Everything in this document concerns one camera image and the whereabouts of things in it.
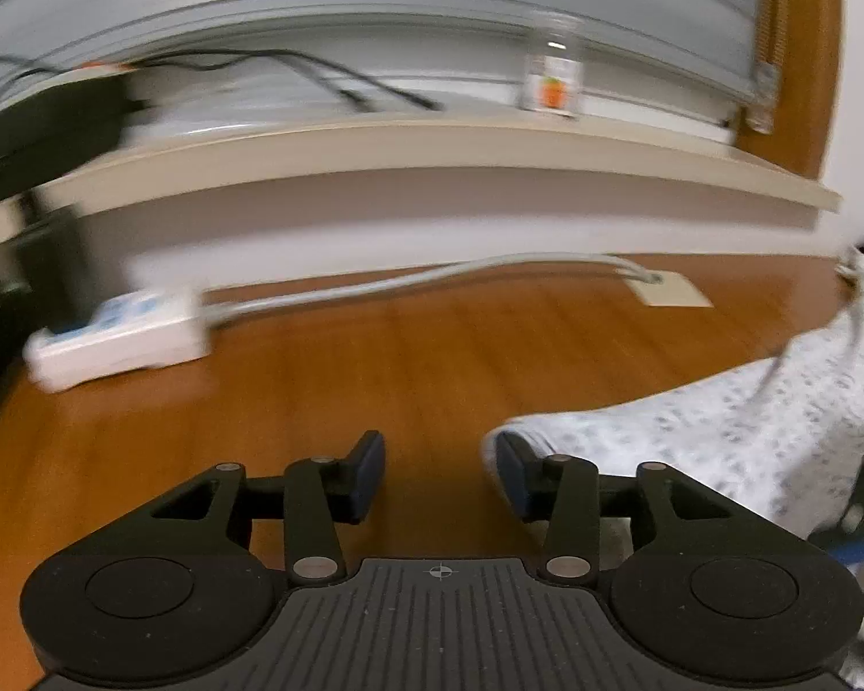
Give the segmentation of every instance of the brown wooden trim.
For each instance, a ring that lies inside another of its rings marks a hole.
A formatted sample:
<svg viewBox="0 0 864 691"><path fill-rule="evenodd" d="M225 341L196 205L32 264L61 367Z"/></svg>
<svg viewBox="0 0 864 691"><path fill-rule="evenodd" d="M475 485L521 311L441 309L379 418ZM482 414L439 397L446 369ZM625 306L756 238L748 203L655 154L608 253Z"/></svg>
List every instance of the brown wooden trim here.
<svg viewBox="0 0 864 691"><path fill-rule="evenodd" d="M789 0L788 48L772 135L742 122L736 147L817 179L835 108L842 0Z"/></svg>

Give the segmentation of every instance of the brown wooden desk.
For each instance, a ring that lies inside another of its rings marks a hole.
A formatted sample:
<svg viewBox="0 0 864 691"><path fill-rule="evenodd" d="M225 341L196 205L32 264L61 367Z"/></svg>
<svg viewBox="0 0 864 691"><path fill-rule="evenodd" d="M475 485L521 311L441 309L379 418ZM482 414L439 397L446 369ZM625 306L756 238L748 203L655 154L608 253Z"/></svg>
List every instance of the brown wooden desk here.
<svg viewBox="0 0 864 691"><path fill-rule="evenodd" d="M771 355L848 297L830 260L636 259L684 272L716 309L649 309L607 268L532 265L258 318L217 333L203 361L59 395L21 378L0 411L0 691L39 677L17 614L29 572L212 464L277 474L377 428L389 444L386 483L365 525L340 528L352 560L523 553L532 543L480 464L487 431ZM342 281L355 278L242 295ZM253 535L274 567L280 529L264 523Z"/></svg>

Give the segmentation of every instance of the patterned white fabric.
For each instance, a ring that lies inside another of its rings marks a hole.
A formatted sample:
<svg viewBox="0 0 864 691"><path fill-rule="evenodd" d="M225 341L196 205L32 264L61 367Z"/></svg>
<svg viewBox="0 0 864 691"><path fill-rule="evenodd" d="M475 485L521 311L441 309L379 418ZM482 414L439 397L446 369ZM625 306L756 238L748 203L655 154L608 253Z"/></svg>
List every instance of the patterned white fabric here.
<svg viewBox="0 0 864 691"><path fill-rule="evenodd" d="M856 297L782 355L624 405L513 418L484 439L495 470L500 431L537 453L633 475L658 460L806 536L844 511L864 454L864 258Z"/></svg>

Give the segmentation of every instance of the beige shelf edge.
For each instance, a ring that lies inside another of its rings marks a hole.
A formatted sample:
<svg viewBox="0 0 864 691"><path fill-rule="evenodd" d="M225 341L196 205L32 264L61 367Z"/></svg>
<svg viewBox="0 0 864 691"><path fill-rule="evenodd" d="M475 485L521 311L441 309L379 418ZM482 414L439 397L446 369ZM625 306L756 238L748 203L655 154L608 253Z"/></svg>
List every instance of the beige shelf edge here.
<svg viewBox="0 0 864 691"><path fill-rule="evenodd" d="M185 135L107 154L46 185L84 214L199 189L392 168L543 168L670 179L836 211L841 197L755 156L679 132L582 117L376 114ZM0 205L0 242L16 220Z"/></svg>

